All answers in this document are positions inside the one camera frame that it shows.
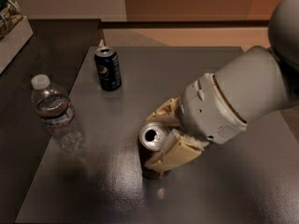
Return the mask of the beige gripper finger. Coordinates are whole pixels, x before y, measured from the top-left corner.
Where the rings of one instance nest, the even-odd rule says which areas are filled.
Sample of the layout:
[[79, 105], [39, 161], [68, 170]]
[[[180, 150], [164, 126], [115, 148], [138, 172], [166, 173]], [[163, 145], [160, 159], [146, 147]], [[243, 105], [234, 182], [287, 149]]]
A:
[[162, 148], [145, 162], [145, 167], [157, 173], [170, 171], [199, 157], [209, 142], [173, 129]]
[[169, 99], [152, 112], [145, 122], [157, 122], [168, 127], [179, 127], [178, 105], [179, 98]]

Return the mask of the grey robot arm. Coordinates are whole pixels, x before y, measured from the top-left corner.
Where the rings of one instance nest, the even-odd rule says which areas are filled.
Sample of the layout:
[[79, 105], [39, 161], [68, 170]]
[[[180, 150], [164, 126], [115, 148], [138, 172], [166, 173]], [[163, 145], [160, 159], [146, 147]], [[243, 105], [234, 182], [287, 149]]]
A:
[[146, 119], [139, 140], [150, 156], [143, 167], [159, 175], [222, 145], [267, 113], [298, 104], [299, 0], [273, 12], [268, 49], [254, 46], [216, 73], [205, 73], [178, 98]]

